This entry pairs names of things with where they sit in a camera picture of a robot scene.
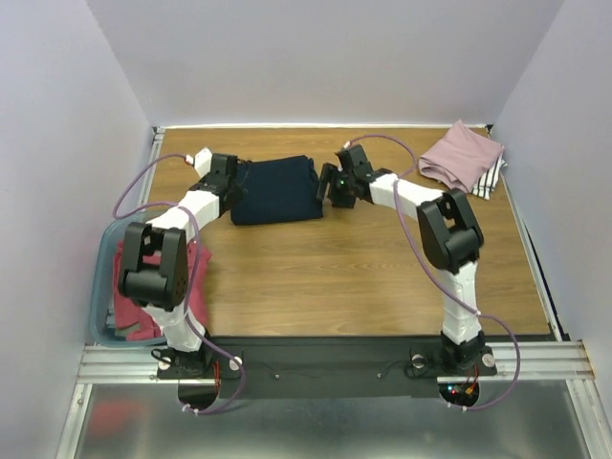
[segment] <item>plastic bin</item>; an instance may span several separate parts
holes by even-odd
[[[131,222],[146,222],[159,212],[140,212],[131,217],[114,221],[102,235],[99,244],[98,262],[94,276],[94,287],[89,312],[89,333],[99,344],[106,347],[144,347],[165,344],[165,338],[128,341],[115,336],[113,304],[113,257],[117,244]]]

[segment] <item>white wall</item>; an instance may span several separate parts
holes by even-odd
[[[493,129],[561,323],[612,419],[612,3],[567,0]]]
[[[561,0],[88,0],[144,112],[489,123]]]
[[[0,43],[0,456],[44,459],[74,389],[99,239],[150,128],[83,0],[9,2]]]

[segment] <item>folded navy cloth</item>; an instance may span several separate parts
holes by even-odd
[[[323,217],[322,203],[316,199],[315,164],[306,156],[243,163],[238,165],[237,178],[247,194],[231,210],[234,225],[266,225]]]

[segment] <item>robotic arm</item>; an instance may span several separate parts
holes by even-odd
[[[212,154],[207,148],[195,158],[187,157],[200,181],[194,184],[178,206],[147,223],[131,223],[124,236],[119,292],[142,306],[160,326],[168,346],[179,353],[203,352],[202,341],[186,322],[189,314],[198,332],[207,331],[184,304],[188,282],[187,245],[195,234],[187,209],[201,229],[213,222],[244,196],[236,182],[238,157]],[[158,252],[159,266],[143,258]]]
[[[317,198],[328,197],[335,207],[352,208],[356,199],[374,205],[396,208],[396,174],[387,169],[373,170],[359,144],[337,153],[340,167],[325,164],[321,171]],[[443,355],[446,367],[466,368],[485,350],[478,320],[475,276],[479,249],[484,237],[464,192],[443,192],[398,182],[399,211],[419,222],[423,250],[437,269],[442,287],[472,308],[467,311],[448,295],[443,295]]]

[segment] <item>wooden tabletop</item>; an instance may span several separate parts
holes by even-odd
[[[383,132],[425,153],[446,129],[172,129],[162,155],[195,154],[204,146],[253,161],[305,154],[317,171],[349,139]],[[363,141],[374,168],[406,170],[410,158],[397,145]],[[197,182],[180,160],[158,165],[149,201],[178,201]],[[435,188],[413,173],[408,180]],[[516,333],[548,333],[534,280],[504,186],[490,201],[470,196],[485,235],[478,266],[477,300]],[[324,218],[300,223],[235,227],[226,214],[202,231],[213,256],[205,292],[214,335],[438,334],[441,293],[426,278],[390,208],[358,202],[353,209],[324,204]],[[408,221],[418,237],[418,226]],[[501,334],[483,323],[487,333]]]

